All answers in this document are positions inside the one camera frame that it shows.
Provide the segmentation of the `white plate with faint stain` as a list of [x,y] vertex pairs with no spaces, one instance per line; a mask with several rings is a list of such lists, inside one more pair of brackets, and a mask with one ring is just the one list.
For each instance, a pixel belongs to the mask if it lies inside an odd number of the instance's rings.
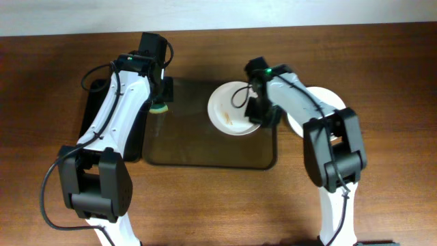
[[249,98],[257,94],[242,81],[232,81],[218,86],[208,100],[208,117],[220,132],[242,136],[256,131],[260,125],[251,123],[244,115]]

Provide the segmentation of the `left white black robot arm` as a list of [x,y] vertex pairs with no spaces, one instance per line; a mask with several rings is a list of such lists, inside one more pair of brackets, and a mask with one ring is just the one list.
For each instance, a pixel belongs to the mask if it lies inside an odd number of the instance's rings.
[[169,62],[150,55],[122,54],[109,64],[106,96],[75,147],[59,151],[59,175],[66,207],[86,220],[102,245],[140,245],[128,208],[132,180],[124,163],[129,134],[146,103],[163,101]]

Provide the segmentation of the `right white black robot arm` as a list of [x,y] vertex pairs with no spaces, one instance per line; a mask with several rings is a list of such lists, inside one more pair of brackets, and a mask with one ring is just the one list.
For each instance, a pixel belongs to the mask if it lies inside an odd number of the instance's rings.
[[367,165],[358,116],[314,96],[285,64],[250,61],[244,70],[257,94],[244,113],[250,122],[270,128],[285,112],[302,126],[305,169],[320,194],[320,244],[356,245],[354,196]]

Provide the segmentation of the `white plate with brown smear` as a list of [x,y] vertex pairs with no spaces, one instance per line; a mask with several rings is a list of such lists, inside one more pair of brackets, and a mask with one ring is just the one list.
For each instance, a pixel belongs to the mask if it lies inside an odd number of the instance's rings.
[[[342,101],[342,99],[334,92],[323,88],[323,87],[308,87],[307,88],[314,96],[319,98],[322,102],[327,105],[333,106],[338,110],[345,109],[346,105]],[[303,129],[302,126],[295,121],[295,119],[287,114],[287,121],[291,126],[291,129],[301,138],[303,138]]]

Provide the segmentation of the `green and yellow sponge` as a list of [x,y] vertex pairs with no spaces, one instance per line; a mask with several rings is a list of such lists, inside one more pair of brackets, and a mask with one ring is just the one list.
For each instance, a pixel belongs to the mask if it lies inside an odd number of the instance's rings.
[[167,112],[168,110],[168,106],[165,103],[153,104],[149,109],[149,113],[161,114]]

